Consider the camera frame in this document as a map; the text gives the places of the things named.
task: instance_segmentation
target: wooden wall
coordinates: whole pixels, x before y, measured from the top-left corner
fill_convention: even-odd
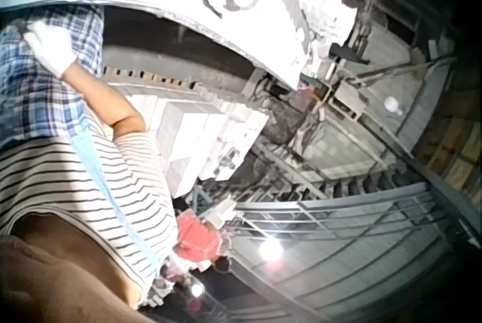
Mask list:
[[[416,157],[480,210],[480,65],[453,71]]]

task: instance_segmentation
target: wooden pallet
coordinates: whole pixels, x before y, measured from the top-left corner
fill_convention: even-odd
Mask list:
[[[179,86],[179,87],[185,87],[192,89],[195,85],[195,83],[189,83],[186,81],[182,80],[177,80],[175,78],[166,78],[164,76],[161,76],[156,73],[150,73],[146,71],[130,71],[126,69],[116,69],[114,67],[104,67],[102,70],[102,74],[106,76],[126,76],[126,77],[132,77],[132,78],[140,78],[142,80],[148,80],[148,81],[156,81],[160,82],[161,84],[170,84],[173,86]]]

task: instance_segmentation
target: blue strap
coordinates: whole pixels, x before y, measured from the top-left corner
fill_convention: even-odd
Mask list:
[[[122,227],[125,229],[127,235],[132,239],[134,244],[142,251],[146,258],[151,263],[152,267],[155,268],[156,278],[159,276],[160,269],[160,259],[156,254],[154,254],[146,244],[143,239],[139,237],[137,232],[134,230],[132,224],[126,219],[126,216],[122,213],[121,209],[114,200],[111,191],[107,187],[105,182],[105,177],[102,172],[102,164],[96,154],[95,145],[92,140],[92,136],[89,130],[84,130],[81,133],[77,133],[74,136],[70,136],[72,147],[75,153],[81,159],[84,164],[85,169],[90,174],[92,180],[97,183],[99,190],[104,194],[105,198],[111,203],[114,208],[117,219],[119,220]]]

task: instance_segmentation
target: bright light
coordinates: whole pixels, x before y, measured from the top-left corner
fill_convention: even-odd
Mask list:
[[[204,287],[203,285],[196,283],[191,287],[191,293],[195,298],[200,297],[204,293]]]
[[[283,247],[278,240],[268,238],[261,243],[259,254],[266,261],[277,261],[283,254]]]

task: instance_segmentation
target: sleeve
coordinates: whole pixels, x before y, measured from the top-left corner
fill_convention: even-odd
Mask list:
[[[159,162],[159,151],[154,137],[148,133],[129,133],[114,140],[122,157],[140,184],[151,188],[153,195],[161,198],[163,205],[172,209],[171,195]]]

